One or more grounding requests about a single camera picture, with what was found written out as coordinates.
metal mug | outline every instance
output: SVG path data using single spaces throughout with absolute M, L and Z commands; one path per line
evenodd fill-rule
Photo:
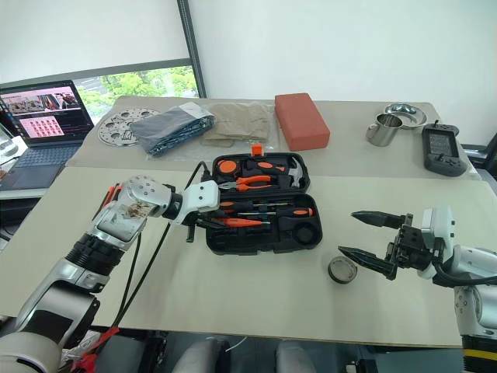
M 367 140 L 376 146 L 387 146 L 393 140 L 402 120 L 392 114 L 379 114 L 366 131 Z

white wall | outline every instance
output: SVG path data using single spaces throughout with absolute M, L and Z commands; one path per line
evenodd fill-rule
M 0 0 L 0 83 L 188 58 L 176 0 Z
M 486 144 L 497 131 L 495 0 L 190 0 L 190 8 L 210 97 L 429 101 L 463 143 Z

window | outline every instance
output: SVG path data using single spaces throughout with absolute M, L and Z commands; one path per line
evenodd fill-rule
M 120 96 L 198 97 L 191 66 L 104 75 L 74 82 L 94 124 Z

game controller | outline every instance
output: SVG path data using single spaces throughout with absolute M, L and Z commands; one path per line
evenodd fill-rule
M 459 158 L 456 136 L 459 129 L 448 124 L 427 124 L 422 130 L 422 150 L 425 167 L 445 176 L 460 176 L 467 164 Z

laptop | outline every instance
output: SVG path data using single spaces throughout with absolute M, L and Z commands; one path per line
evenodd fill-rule
M 0 110 L 4 127 L 28 146 L 0 191 L 48 188 L 93 128 L 70 80 L 0 89 Z

